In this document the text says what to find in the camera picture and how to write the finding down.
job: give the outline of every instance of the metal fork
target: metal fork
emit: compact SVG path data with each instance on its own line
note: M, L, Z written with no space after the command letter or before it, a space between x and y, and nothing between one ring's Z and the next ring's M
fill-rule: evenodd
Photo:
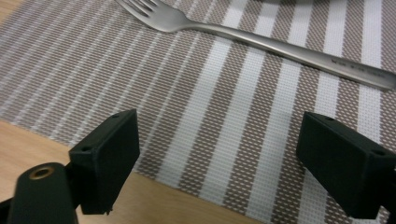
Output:
M239 40L249 45L271 51L296 62L315 67L322 71L376 87L382 90L396 88L396 74L369 65L355 63L322 52L305 49L261 35L236 30L216 24L189 20L186 15L159 0L116 0L129 13L147 26L156 30L173 33L183 29L193 29L222 37Z

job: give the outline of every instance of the placemat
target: placemat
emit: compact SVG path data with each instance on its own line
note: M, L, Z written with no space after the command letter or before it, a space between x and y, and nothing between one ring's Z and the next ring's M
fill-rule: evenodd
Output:
M393 0L165 2L396 72ZM72 147L137 108L136 172L266 223L367 223L346 217L296 159L305 110L396 150L395 91L213 35L157 32L112 0L26 0L3 23L0 52L1 119Z

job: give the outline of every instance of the wooden surface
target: wooden surface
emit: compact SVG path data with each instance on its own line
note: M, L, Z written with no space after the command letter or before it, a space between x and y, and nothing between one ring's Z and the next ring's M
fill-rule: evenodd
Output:
M22 0L0 0L0 23ZM16 180L44 162L67 164L70 148L0 120L0 202L12 197ZM79 223L259 223L132 173L109 216L83 216Z

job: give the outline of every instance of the fork head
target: fork head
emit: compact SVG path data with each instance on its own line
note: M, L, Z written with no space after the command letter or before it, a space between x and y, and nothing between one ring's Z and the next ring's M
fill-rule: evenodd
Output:
M116 1L138 20L159 31L172 33L193 23L183 12L160 0L127 0L130 5L124 0Z

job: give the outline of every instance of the utensil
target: utensil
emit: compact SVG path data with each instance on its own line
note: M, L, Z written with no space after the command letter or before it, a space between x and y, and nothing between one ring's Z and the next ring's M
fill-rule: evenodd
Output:
M396 74L369 65L355 63L312 49L305 49L246 31L189 20L186 15L159 0L116 0L129 13L147 26L166 33L193 29L235 39L271 51L296 62L315 67L333 75L357 81L382 90L396 88Z

